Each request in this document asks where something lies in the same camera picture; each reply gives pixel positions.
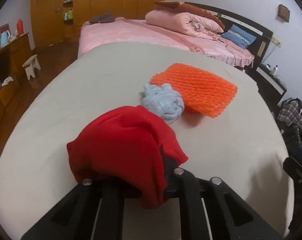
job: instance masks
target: white wall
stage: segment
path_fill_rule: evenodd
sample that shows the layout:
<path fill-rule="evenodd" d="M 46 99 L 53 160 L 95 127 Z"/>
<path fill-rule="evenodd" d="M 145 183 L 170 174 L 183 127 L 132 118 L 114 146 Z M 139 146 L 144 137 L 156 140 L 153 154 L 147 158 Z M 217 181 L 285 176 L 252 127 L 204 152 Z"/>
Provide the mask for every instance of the white wall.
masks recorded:
<path fill-rule="evenodd" d="M 288 92 L 284 98 L 302 100 L 302 11 L 294 0 L 178 0 L 222 8 L 251 19 L 274 32 L 282 42 L 265 61 L 279 65 L 277 74 L 284 81 Z M 277 7 L 283 4 L 291 11 L 290 22 L 276 20 Z"/>
<path fill-rule="evenodd" d="M 23 21 L 24 33 L 29 33 L 31 49 L 35 48 L 30 16 L 30 0 L 7 0 L 0 10 L 0 26 L 9 24 L 10 31 L 15 33 L 17 22 Z"/>

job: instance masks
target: orange foam net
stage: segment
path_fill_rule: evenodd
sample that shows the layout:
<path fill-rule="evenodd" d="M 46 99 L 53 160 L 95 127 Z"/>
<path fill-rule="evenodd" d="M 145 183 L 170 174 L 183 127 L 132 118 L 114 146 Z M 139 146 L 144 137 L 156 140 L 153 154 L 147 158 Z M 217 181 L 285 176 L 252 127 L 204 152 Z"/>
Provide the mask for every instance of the orange foam net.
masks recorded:
<path fill-rule="evenodd" d="M 182 63 L 175 63 L 156 74 L 150 83 L 157 86 L 169 83 L 181 94 L 187 107 L 209 117 L 219 116 L 238 90 L 217 75 Z"/>

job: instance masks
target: plaid shirt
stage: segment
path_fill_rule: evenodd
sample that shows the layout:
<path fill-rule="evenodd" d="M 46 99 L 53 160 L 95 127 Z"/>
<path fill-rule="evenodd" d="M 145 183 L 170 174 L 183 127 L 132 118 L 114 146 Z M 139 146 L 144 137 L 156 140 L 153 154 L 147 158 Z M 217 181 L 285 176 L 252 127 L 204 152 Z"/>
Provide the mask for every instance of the plaid shirt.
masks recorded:
<path fill-rule="evenodd" d="M 283 102 L 283 108 L 280 110 L 277 119 L 285 122 L 287 126 L 296 123 L 302 131 L 302 114 L 300 113 L 300 107 L 297 101 L 291 101 L 289 103 Z"/>

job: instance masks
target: power socket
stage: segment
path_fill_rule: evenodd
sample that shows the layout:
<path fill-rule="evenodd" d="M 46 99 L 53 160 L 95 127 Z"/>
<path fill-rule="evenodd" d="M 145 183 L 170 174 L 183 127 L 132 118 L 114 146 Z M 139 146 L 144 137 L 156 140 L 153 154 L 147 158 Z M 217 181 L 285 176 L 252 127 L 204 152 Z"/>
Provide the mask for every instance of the power socket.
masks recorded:
<path fill-rule="evenodd" d="M 271 42 L 281 48 L 282 42 L 276 39 L 275 37 L 272 37 Z"/>

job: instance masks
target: white stool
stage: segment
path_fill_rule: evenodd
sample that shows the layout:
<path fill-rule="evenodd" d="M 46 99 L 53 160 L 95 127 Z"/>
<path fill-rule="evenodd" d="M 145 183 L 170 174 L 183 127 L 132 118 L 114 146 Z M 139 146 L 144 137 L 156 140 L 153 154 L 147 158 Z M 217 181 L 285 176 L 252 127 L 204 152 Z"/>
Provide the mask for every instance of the white stool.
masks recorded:
<path fill-rule="evenodd" d="M 26 70 L 27 78 L 30 80 L 31 76 L 35 78 L 34 68 L 41 69 L 37 54 L 31 56 L 23 65 L 24 69 Z"/>

